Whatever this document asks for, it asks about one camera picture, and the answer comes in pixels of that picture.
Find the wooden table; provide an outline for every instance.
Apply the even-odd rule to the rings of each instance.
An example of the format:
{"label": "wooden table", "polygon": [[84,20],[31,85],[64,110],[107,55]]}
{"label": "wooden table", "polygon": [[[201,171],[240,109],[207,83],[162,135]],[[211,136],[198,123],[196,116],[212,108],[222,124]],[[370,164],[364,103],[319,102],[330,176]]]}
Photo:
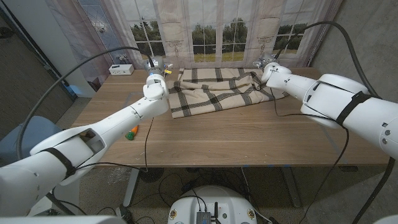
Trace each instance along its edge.
{"label": "wooden table", "polygon": [[[314,68],[293,73],[317,79]],[[167,77],[176,80],[178,70]],[[73,126],[97,122],[143,97],[147,74],[110,76]],[[301,102],[291,96],[277,100],[279,114],[298,113]],[[119,139],[101,161],[142,167],[151,120],[139,125],[133,141]],[[173,119],[171,111],[154,118],[147,141],[150,167],[326,166],[344,146],[343,129],[324,128],[303,116],[278,117],[274,103],[263,102],[215,113]],[[388,156],[354,133],[340,160],[344,165],[387,164]]]}

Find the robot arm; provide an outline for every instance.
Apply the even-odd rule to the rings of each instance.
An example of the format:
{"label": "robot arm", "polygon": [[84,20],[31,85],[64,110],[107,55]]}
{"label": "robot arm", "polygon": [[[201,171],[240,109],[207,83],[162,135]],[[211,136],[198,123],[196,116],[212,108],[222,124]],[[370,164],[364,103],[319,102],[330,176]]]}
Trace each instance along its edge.
{"label": "robot arm", "polygon": [[324,74],[319,80],[293,75],[272,56],[255,64],[264,68],[262,81],[286,91],[303,105],[301,112],[334,119],[310,119],[330,128],[341,125],[398,159],[398,104],[371,97],[368,89],[349,78]]}
{"label": "robot arm", "polygon": [[131,128],[165,113],[169,92],[163,76],[150,75],[146,83],[139,101],[97,123],[54,134],[36,145],[30,157],[0,168],[0,216],[26,215],[57,184],[67,185],[93,168],[76,167],[98,162]]}

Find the plaid blanket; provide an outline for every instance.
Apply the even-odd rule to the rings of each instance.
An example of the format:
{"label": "plaid blanket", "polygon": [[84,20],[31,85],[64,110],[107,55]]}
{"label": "plaid blanket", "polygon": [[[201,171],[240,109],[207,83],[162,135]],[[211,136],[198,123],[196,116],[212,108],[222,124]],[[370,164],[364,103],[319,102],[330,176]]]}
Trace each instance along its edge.
{"label": "plaid blanket", "polygon": [[[168,82],[173,118],[220,111],[273,100],[261,83],[262,71],[243,68],[184,70],[177,82]],[[275,98],[287,95],[272,90]]]}

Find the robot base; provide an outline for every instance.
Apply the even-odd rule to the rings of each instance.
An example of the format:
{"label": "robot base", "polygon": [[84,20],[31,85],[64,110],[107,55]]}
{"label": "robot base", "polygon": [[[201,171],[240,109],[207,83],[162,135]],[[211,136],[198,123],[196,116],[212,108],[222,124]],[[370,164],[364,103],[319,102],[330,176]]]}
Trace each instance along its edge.
{"label": "robot base", "polygon": [[218,203],[217,218],[222,224],[257,223],[253,206],[237,192],[217,185],[201,186],[193,190],[195,192],[190,190],[181,197],[195,196],[196,193],[197,196],[205,201],[207,213],[205,213],[205,205],[199,198],[184,197],[173,203],[169,213],[168,224],[210,224],[209,217],[214,222],[215,203]]}

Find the table leg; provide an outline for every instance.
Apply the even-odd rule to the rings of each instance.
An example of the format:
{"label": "table leg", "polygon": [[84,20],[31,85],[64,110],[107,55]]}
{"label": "table leg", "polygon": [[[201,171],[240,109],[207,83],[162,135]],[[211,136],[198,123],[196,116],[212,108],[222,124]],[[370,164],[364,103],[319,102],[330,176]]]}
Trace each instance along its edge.
{"label": "table leg", "polygon": [[134,193],[134,188],[136,187],[138,179],[139,170],[131,169],[129,183],[127,184],[126,194],[124,195],[123,206],[128,207],[131,203],[132,194]]}
{"label": "table leg", "polygon": [[299,190],[297,189],[296,181],[291,167],[281,167],[282,173],[284,175],[285,183],[287,185],[287,190],[289,191],[290,198],[292,199],[292,204],[295,208],[301,207],[301,200],[299,196]]}

